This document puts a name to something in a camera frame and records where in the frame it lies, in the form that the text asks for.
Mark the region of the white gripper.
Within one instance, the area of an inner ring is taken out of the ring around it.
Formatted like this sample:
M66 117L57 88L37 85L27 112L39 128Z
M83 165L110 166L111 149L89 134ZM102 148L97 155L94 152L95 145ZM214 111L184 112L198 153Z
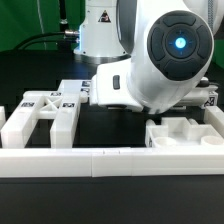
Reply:
M143 106L127 88L129 63L105 63L97 67L91 79L89 101L91 105L107 108L123 108L140 112Z

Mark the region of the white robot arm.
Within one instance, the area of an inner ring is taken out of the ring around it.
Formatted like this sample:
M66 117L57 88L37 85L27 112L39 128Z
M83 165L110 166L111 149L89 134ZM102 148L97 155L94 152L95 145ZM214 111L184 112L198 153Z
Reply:
M101 64L90 103L160 114L205 75L224 0L118 0L116 25L128 59Z

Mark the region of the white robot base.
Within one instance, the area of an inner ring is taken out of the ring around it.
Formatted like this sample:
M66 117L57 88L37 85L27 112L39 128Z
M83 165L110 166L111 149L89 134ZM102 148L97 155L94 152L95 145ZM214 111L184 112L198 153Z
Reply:
M79 45L75 59L101 64L126 59L116 25L117 0L85 0L85 19L79 26Z

